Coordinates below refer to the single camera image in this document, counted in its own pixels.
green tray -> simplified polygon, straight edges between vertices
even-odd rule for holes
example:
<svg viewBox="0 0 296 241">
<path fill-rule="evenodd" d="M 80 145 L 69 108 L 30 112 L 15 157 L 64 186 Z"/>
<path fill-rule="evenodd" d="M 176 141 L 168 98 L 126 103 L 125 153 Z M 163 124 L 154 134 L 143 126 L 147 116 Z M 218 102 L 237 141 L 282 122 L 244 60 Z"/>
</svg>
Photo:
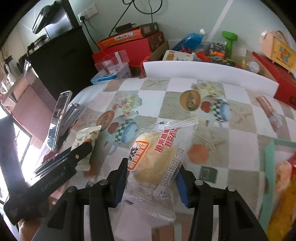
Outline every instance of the green tray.
<svg viewBox="0 0 296 241">
<path fill-rule="evenodd" d="M 267 226 L 273 210 L 273 193 L 276 177 L 274 152 L 276 145 L 296 148 L 296 142 L 291 142 L 282 139 L 274 139 L 265 147 L 265 180 L 267 183 L 265 183 L 266 190 L 263 196 L 262 210 L 259 218 L 259 222 L 264 231 L 267 230 Z"/>
</svg>

clear plastic container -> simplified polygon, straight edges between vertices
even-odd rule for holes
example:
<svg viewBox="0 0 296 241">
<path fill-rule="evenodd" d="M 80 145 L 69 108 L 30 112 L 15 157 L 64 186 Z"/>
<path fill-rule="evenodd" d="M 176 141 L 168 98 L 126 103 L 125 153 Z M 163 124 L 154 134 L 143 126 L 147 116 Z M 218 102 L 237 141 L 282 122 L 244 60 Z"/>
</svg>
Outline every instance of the clear plastic container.
<svg viewBox="0 0 296 241">
<path fill-rule="evenodd" d="M 182 46 L 185 48 L 186 52 L 190 50 L 195 50 L 202 42 L 202 38 L 206 35 L 206 32 L 201 29 L 199 33 L 188 34 L 179 43 L 177 43 L 172 50 L 181 51 Z"/>
</svg>

table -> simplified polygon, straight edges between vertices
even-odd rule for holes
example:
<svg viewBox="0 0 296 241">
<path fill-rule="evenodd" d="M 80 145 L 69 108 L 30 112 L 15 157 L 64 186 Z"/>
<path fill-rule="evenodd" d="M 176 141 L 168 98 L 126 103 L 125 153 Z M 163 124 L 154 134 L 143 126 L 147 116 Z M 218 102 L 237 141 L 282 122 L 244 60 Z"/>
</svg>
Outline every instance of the table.
<svg viewBox="0 0 296 241">
<path fill-rule="evenodd" d="M 129 147 L 135 128 L 118 142 L 121 125 L 145 128 L 155 122 L 197 116 L 199 124 L 190 143 L 208 153 L 205 160 L 186 155 L 185 169 L 213 187 L 235 187 L 258 217 L 265 186 L 264 148 L 274 138 L 296 141 L 296 111 L 272 97 L 265 96 L 279 114 L 281 126 L 274 132 L 270 119 L 257 101 L 259 93 L 241 87 L 196 79 L 129 78 L 112 80 L 98 93 L 72 127 L 62 149 L 70 147 L 76 133 L 102 124 L 92 156 L 91 170 L 78 172 L 68 183 L 84 188 L 118 168 Z M 110 209 L 116 240 L 187 240 L 193 210 L 185 208 L 173 185 L 176 220 L 157 219 L 121 202 Z M 214 236 L 218 235 L 218 209 L 214 208 Z"/>
</svg>

orange box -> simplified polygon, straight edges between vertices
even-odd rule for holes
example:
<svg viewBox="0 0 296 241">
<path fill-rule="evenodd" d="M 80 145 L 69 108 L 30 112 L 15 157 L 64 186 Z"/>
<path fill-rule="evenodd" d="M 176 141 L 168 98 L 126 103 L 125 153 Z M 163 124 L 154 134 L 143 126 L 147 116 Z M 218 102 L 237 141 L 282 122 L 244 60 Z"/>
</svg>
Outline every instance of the orange box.
<svg viewBox="0 0 296 241">
<path fill-rule="evenodd" d="M 127 41 L 146 38 L 158 31 L 159 29 L 157 23 L 143 24 L 123 33 L 119 33 L 106 39 L 103 39 L 99 41 L 98 46 L 101 50 L 104 50 L 111 46 L 121 44 Z"/>
</svg>

power cord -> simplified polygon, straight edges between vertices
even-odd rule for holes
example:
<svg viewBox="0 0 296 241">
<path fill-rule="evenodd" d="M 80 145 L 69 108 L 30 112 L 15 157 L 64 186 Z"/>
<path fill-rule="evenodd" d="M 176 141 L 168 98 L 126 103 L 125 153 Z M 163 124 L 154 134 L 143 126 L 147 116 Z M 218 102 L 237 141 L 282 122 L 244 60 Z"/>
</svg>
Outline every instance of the power cord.
<svg viewBox="0 0 296 241">
<path fill-rule="evenodd" d="M 85 24 L 85 17 L 84 17 L 84 16 L 80 16 L 80 20 L 83 22 L 83 24 L 84 24 L 84 26 L 85 26 L 85 28 L 86 28 L 86 30 L 87 30 L 87 33 L 89 34 L 89 36 L 90 36 L 91 40 L 93 41 L 93 43 L 97 46 L 97 48 L 98 48 L 99 50 L 101 50 L 101 49 L 99 48 L 98 44 L 97 44 L 97 43 L 94 41 L 94 39 L 92 38 L 91 34 L 89 33 L 89 29 L 87 28 L 87 26 L 86 26 L 86 24 Z"/>
<path fill-rule="evenodd" d="M 137 6 L 136 6 L 136 4 L 135 4 L 135 0 L 131 0 L 129 3 L 125 3 L 124 0 L 122 0 L 122 2 L 123 2 L 124 5 L 128 5 L 128 6 L 127 6 L 126 10 L 124 10 L 124 12 L 123 12 L 123 14 L 120 16 L 120 18 L 118 19 L 118 21 L 116 22 L 116 24 L 114 25 L 114 27 L 111 29 L 111 32 L 110 32 L 110 34 L 108 35 L 108 37 L 110 37 L 110 35 L 112 34 L 113 30 L 116 28 L 117 24 L 119 23 L 119 21 L 122 19 L 122 17 L 124 16 L 124 14 L 126 13 L 126 11 L 129 9 L 129 7 L 130 7 L 132 4 L 134 5 L 135 9 L 137 9 L 137 11 L 139 11 L 140 13 L 143 13 L 143 14 L 146 14 L 146 15 L 151 15 L 151 20 L 152 20 L 152 22 L 153 22 L 153 16 L 152 16 L 152 15 L 155 14 L 155 13 L 157 13 L 157 12 L 161 9 L 161 7 L 162 7 L 162 5 L 163 5 L 163 0 L 160 0 L 160 6 L 159 6 L 159 8 L 158 8 L 156 11 L 152 12 L 152 7 L 151 7 L 151 5 L 150 5 L 150 0 L 149 0 L 148 3 L 149 3 L 149 6 L 150 6 L 150 10 L 151 10 L 151 12 L 143 12 L 143 11 L 141 11 L 140 9 L 137 8 Z"/>
</svg>

